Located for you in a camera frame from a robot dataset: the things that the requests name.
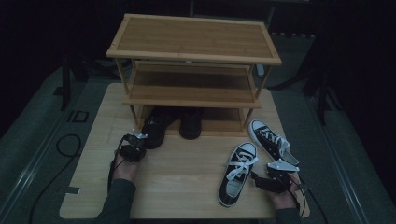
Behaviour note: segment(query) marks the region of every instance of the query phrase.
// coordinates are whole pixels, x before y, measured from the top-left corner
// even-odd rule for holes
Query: shoe rack shelf
[[[125,14],[106,55],[116,59],[136,127],[154,106],[195,106],[204,108],[201,135],[246,136],[271,65],[281,64],[262,22],[133,14]],[[124,58],[133,62],[129,79]],[[256,63],[268,65],[259,88]]]

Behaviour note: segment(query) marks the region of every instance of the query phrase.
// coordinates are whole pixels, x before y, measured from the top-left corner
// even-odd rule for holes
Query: person's arm
[[[290,192],[285,191],[280,194],[267,191],[271,202],[276,210],[276,224],[301,224],[300,211],[297,209],[297,204],[294,199],[297,199],[297,186],[298,179],[294,176],[290,176],[292,183]]]
[[[130,212],[136,186],[125,179],[115,179],[107,195],[102,212],[93,223],[130,223]]]
[[[136,186],[138,162],[128,162],[118,155],[113,181],[102,212],[93,220],[94,224],[129,224]]]

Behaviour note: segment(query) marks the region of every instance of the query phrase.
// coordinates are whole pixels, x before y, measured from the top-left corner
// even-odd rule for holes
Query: gray carpet
[[[292,77],[298,69],[312,40],[273,36],[283,65],[273,70],[267,86]],[[62,99],[52,95],[61,85],[61,73],[52,74],[43,83],[30,104],[0,142],[0,170],[2,215],[10,206],[7,222],[28,223],[29,213],[41,190],[70,160],[56,150],[56,142],[66,134],[75,133],[82,146],[90,132],[97,109],[107,84],[114,82],[92,74],[88,83],[72,82],[72,102],[60,112]],[[311,188],[329,223],[396,223],[396,209],[382,187],[359,137],[344,112],[331,106],[326,111],[327,126],[322,127],[315,115],[316,97],[301,94],[304,82],[296,83],[283,91],[272,91],[290,148],[301,161],[300,175]],[[86,122],[72,122],[72,111],[89,112]],[[64,139],[60,147],[73,154],[78,146],[74,137]],[[15,204],[6,201],[20,174],[34,157],[42,157],[37,173],[29,174],[26,185]],[[89,220],[64,220],[59,209],[78,158],[73,159],[64,172],[50,185],[36,205],[33,223],[89,223]],[[325,223],[314,199],[306,194],[311,215],[303,223]],[[203,220],[200,223],[274,223],[273,220]]]

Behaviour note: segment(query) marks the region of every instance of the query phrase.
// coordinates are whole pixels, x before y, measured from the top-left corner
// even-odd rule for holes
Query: black sleeve
[[[111,184],[102,212],[92,223],[129,224],[135,192],[136,186],[131,181],[115,179]]]
[[[278,209],[275,213],[276,224],[301,224],[300,214],[296,208]]]

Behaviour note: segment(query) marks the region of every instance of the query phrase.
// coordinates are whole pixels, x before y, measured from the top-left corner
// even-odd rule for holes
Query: sneaker
[[[201,135],[202,114],[204,110],[200,107],[184,107],[180,121],[180,135],[185,139],[196,139]]]
[[[258,160],[256,147],[251,143],[243,143],[233,151],[219,189],[221,205],[231,207],[238,201],[253,164]]]
[[[248,125],[248,134],[258,146],[266,150],[274,161],[282,159],[291,165],[298,165],[299,161],[291,155],[290,143],[286,138],[282,135],[275,135],[262,121],[256,119],[251,121]]]
[[[166,128],[178,119],[179,108],[172,106],[156,106],[145,120],[142,134],[147,134],[144,147],[154,149],[163,143]]]

